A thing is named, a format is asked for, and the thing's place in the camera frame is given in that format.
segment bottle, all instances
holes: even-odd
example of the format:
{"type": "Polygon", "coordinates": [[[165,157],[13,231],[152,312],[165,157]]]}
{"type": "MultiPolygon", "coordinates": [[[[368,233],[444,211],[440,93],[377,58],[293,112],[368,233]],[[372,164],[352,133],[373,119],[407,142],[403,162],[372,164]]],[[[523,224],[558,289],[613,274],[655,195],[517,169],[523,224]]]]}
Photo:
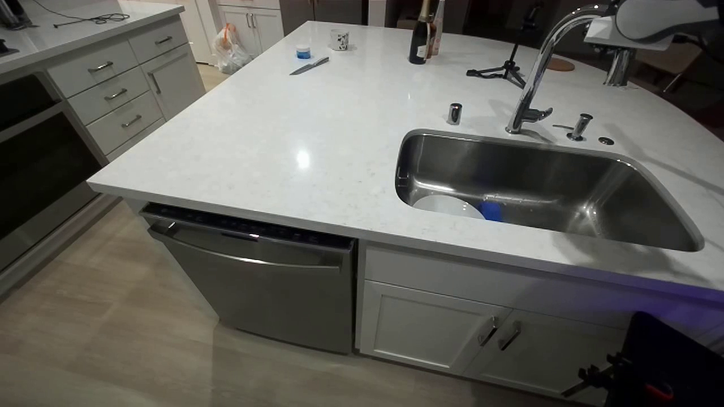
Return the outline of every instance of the bottle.
{"type": "Polygon", "coordinates": [[[435,55],[440,55],[440,40],[444,35],[444,21],[445,21],[445,0],[436,3],[436,12],[433,16],[433,39],[427,44],[427,58],[433,58],[435,55]]]}
{"type": "Polygon", "coordinates": [[[429,40],[429,21],[427,21],[429,0],[424,0],[421,16],[414,23],[412,40],[410,40],[410,64],[425,64],[427,40],[429,40]]]}

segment drawer pull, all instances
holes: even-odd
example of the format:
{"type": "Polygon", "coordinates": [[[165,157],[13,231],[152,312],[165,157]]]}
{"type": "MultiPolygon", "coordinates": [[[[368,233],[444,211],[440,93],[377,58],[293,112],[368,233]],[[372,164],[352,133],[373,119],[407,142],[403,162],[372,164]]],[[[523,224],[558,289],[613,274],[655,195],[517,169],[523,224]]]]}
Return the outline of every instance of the drawer pull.
{"type": "Polygon", "coordinates": [[[117,99],[117,98],[122,98],[122,95],[126,95],[129,91],[126,88],[122,88],[122,91],[117,91],[117,93],[114,93],[114,95],[107,95],[104,99],[107,101],[114,101],[114,99],[117,99]]]}
{"type": "Polygon", "coordinates": [[[480,334],[480,347],[487,346],[498,332],[498,316],[484,326],[484,334],[480,334]]]}
{"type": "Polygon", "coordinates": [[[129,128],[129,127],[134,127],[136,122],[141,122],[143,119],[143,114],[136,114],[136,118],[131,118],[129,122],[125,122],[125,124],[121,124],[122,128],[129,128]]]}
{"type": "Polygon", "coordinates": [[[523,326],[521,326],[521,320],[517,320],[514,332],[510,332],[507,336],[502,336],[498,341],[500,352],[504,352],[521,336],[521,332],[523,332],[523,326]]]}
{"type": "Polygon", "coordinates": [[[104,61],[100,65],[90,65],[88,72],[101,72],[101,70],[108,70],[108,68],[114,68],[114,61],[104,61]]]}
{"type": "Polygon", "coordinates": [[[164,35],[161,40],[157,40],[157,44],[169,42],[175,35],[164,35]]]}

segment kitchen counter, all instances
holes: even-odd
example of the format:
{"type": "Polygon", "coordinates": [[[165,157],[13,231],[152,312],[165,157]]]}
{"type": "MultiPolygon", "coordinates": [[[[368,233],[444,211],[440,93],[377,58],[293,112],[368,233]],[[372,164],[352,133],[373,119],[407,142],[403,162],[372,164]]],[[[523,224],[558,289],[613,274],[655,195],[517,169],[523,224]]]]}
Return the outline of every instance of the kitchen counter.
{"type": "Polygon", "coordinates": [[[50,3],[47,7],[61,12],[66,16],[101,16],[101,13],[126,13],[126,21],[110,21],[104,24],[96,23],[76,23],[55,26],[57,23],[71,23],[72,18],[50,13],[41,8],[36,3],[23,3],[30,21],[33,26],[26,26],[18,32],[0,26],[0,39],[4,39],[6,47],[18,52],[0,57],[0,74],[12,70],[21,70],[41,61],[50,61],[55,57],[75,52],[79,47],[121,35],[125,32],[134,32],[150,23],[164,21],[168,16],[177,16],[184,8],[177,5],[152,5],[152,3],[136,3],[136,0],[93,0],[93,3],[50,3]]]}
{"type": "MultiPolygon", "coordinates": [[[[724,302],[724,142],[656,95],[606,88],[605,72],[574,64],[547,72],[535,105],[554,105],[527,124],[554,144],[613,151],[638,161],[679,200],[703,234],[694,252],[563,234],[410,207],[397,197],[401,142],[412,128],[510,135],[521,88],[471,78],[468,68],[500,65],[510,42],[445,34],[441,55],[407,64],[410,32],[307,23],[220,88],[114,161],[88,183],[134,200],[329,231],[368,242],[504,261],[691,293],[724,302]],[[331,29],[349,29],[352,52],[326,50],[331,29]],[[331,64],[289,77],[296,44],[331,64]],[[462,124],[445,111],[462,101],[462,124]],[[553,124],[592,112],[586,142],[553,124]]],[[[527,72],[535,50],[521,50],[527,72]]]]}

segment stainless steel sink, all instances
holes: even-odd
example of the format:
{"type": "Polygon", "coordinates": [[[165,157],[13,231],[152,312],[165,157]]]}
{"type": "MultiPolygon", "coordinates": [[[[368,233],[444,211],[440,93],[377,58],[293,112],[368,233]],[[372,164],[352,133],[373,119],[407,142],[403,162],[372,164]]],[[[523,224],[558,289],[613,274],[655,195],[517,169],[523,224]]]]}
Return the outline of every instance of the stainless steel sink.
{"type": "Polygon", "coordinates": [[[677,250],[703,245],[656,179],[615,153],[412,131],[397,193],[410,205],[427,195],[458,197],[494,221],[677,250]]]}

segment light wood floor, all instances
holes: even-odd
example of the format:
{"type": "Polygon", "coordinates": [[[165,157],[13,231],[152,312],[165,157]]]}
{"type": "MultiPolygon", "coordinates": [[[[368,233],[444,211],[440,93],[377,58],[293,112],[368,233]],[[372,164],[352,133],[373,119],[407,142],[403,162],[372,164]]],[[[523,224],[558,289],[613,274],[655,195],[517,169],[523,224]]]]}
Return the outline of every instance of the light wood floor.
{"type": "Polygon", "coordinates": [[[558,407],[226,330],[117,204],[0,302],[0,405],[558,407]]]}

